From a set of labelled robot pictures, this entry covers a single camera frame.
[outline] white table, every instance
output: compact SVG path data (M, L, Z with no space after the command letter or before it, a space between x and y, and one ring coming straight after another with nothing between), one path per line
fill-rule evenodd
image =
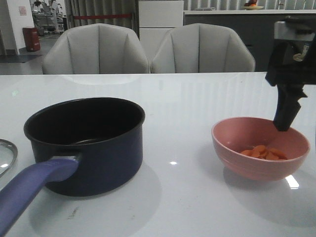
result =
M146 112L144 162L135 177L96 197L65 197L44 188L7 237L315 237L316 86L292 126L311 143L305 163L286 179L255 182L217 158L210 131L221 119L273 119L277 89L265 73L0 76L0 138L19 151L2 188L34 163L23 125L66 100L119 97Z

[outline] red trash bin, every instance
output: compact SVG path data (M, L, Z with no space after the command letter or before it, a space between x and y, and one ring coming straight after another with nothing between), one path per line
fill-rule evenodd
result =
M40 50L40 40L38 30L35 27L24 27L23 36L25 41L26 50L34 52Z

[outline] white cabinet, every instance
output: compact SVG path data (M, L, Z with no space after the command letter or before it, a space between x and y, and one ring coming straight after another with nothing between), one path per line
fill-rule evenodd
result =
M183 1L139 1L139 38L151 61L164 34L183 25Z

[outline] chair backrest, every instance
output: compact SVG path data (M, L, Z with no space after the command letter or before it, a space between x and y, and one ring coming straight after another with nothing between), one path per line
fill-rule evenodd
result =
M168 31L151 62L152 73L253 72L255 60L227 27L191 24Z
M45 56L44 74L149 73L136 33L125 27L92 24L65 31Z

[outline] curtain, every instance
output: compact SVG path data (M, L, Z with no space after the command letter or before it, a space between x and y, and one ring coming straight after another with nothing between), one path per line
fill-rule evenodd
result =
M65 5L70 28L106 23L131 28L137 32L137 0L65 0Z
M216 10L242 10L248 0L184 0L185 10L202 7L215 7ZM281 9L316 9L316 0L258 0L258 6L264 9L277 9L278 2L284 4Z

